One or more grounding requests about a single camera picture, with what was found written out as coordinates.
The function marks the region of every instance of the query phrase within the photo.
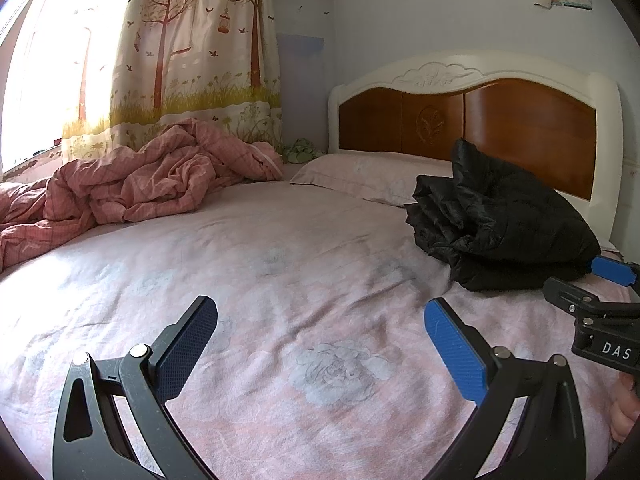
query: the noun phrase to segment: sunlight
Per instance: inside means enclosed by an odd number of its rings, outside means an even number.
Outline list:
[[[127,0],[33,1],[7,80],[3,171],[52,147],[65,123],[95,125],[108,116],[126,9]]]

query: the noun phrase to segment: headboard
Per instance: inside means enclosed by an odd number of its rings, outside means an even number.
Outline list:
[[[622,176],[618,86],[541,57],[437,52],[334,88],[329,151],[450,160],[456,139],[533,172],[609,239]]]

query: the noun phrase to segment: white headboard frame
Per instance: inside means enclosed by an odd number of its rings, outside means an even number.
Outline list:
[[[340,105],[368,89],[442,94],[503,78],[524,79],[555,88],[596,110],[596,165],[591,200],[562,195],[599,238],[608,240],[622,177],[622,106],[616,82],[599,73],[585,74],[543,57],[499,50],[434,52],[398,61],[333,89],[329,97],[329,152],[340,151]]]

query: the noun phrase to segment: pink floral bedsheet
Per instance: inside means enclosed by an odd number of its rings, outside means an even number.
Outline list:
[[[0,416],[51,478],[73,354],[124,355],[206,294],[218,328],[168,407],[221,480],[418,480],[473,409],[422,325],[425,303],[444,296],[489,344],[568,358],[593,478],[609,449],[615,372],[571,354],[573,319],[540,291],[475,294],[451,283],[404,218],[318,187],[247,184],[207,196],[199,211],[100,226],[12,267],[0,275]],[[628,300],[599,278],[580,284]],[[130,426],[130,414],[124,420]],[[139,434],[132,442],[154,468]]]

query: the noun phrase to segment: birdcage print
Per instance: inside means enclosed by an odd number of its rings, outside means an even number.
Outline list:
[[[218,20],[218,32],[222,32],[222,34],[228,34],[229,25],[231,25],[231,18],[226,13],[227,11],[220,14],[220,19]]]

